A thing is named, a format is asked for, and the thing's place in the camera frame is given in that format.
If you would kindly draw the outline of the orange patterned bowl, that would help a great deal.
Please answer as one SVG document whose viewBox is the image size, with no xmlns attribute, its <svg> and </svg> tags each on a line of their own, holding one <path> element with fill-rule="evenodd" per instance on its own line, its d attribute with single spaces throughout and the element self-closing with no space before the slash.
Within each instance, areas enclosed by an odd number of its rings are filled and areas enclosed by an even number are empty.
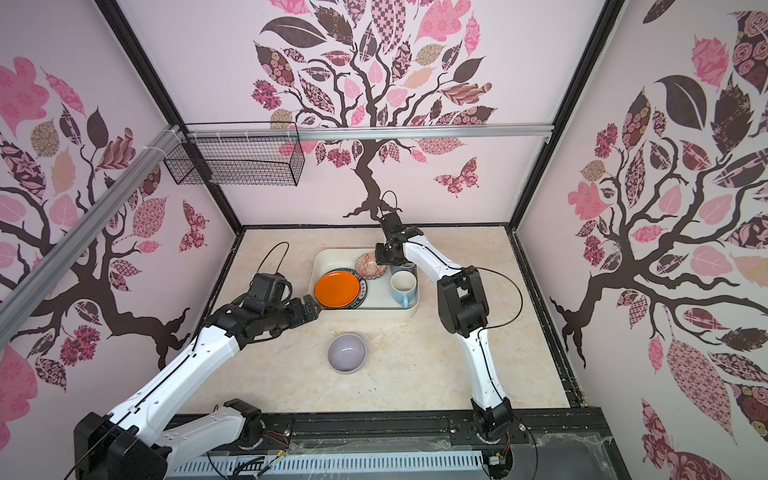
<svg viewBox="0 0 768 480">
<path fill-rule="evenodd" d="M 354 265 L 355 272 L 366 280 L 375 280 L 387 272 L 388 267 L 381 265 L 376 260 L 374 252 L 366 252 L 360 255 Z"/>
</svg>

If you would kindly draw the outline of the light blue ceramic mug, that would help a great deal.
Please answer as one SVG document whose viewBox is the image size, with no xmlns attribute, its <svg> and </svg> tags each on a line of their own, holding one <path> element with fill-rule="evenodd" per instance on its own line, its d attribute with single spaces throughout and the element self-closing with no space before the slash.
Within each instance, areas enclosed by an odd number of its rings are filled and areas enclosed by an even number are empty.
<svg viewBox="0 0 768 480">
<path fill-rule="evenodd" d="M 410 309 L 417 293 L 417 277 L 410 271 L 400 270 L 391 275 L 390 293 L 396 304 Z"/>
</svg>

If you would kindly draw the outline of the orange round plate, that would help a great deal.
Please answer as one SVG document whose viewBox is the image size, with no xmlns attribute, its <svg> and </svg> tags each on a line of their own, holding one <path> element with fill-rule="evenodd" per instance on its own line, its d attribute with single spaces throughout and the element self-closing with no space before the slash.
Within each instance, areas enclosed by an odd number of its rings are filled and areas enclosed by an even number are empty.
<svg viewBox="0 0 768 480">
<path fill-rule="evenodd" d="M 361 293 L 360 279 L 347 270 L 324 274 L 314 287 L 315 300 L 326 309 L 341 309 L 351 305 Z"/>
</svg>

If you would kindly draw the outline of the lavender ceramic bowl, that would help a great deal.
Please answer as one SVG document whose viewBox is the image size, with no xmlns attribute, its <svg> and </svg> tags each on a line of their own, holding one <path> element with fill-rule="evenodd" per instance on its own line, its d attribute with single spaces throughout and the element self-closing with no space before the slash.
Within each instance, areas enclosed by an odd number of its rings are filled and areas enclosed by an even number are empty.
<svg viewBox="0 0 768 480">
<path fill-rule="evenodd" d="M 330 368 L 339 374 L 358 371 L 367 358 L 365 340 L 354 333 L 344 333 L 334 338 L 327 349 Z"/>
</svg>

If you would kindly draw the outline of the black round plate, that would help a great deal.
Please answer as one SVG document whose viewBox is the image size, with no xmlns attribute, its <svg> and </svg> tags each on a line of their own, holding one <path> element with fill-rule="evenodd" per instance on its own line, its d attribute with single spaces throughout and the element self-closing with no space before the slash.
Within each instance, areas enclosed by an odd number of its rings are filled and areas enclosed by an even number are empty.
<svg viewBox="0 0 768 480">
<path fill-rule="evenodd" d="M 360 286 L 362 287 L 361 293 L 358 295 L 358 298 L 349 306 L 341 308 L 341 309 L 355 309 L 358 308 L 363 301 L 366 298 L 367 295 L 367 281 L 363 279 L 360 275 L 358 275 L 354 270 L 352 269 L 336 269 L 336 270 L 347 270 L 351 273 L 354 273 L 359 279 L 360 279 Z"/>
</svg>

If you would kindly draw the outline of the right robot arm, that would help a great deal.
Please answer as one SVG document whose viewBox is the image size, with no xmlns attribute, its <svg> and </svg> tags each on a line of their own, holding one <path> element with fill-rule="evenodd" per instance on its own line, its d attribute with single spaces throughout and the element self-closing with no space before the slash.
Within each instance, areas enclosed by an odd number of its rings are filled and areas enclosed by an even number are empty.
<svg viewBox="0 0 768 480">
<path fill-rule="evenodd" d="M 462 266 L 439 252 L 396 212 L 380 220 L 385 241 L 375 247 L 376 261 L 386 266 L 412 263 L 435 281 L 438 317 L 456 336 L 471 378 L 471 405 L 478 435 L 492 441 L 514 420 L 512 405 L 496 373 L 489 345 L 489 303 L 479 270 Z"/>
</svg>

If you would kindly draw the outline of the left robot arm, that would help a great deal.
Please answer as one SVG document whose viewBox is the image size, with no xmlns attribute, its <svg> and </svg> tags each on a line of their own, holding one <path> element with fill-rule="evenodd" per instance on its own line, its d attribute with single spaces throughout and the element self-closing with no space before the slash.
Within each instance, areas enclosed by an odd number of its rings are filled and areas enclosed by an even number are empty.
<svg viewBox="0 0 768 480">
<path fill-rule="evenodd" d="M 316 320 L 309 295 L 296 297 L 281 274 L 259 273 L 246 293 L 207 317 L 170 364 L 105 415 L 90 413 L 74 430 L 75 479 L 163 479 L 222 445 L 247 450 L 263 441 L 261 411 L 240 399 L 171 427 L 181 407 L 221 366 L 249 345 L 277 339 Z"/>
</svg>

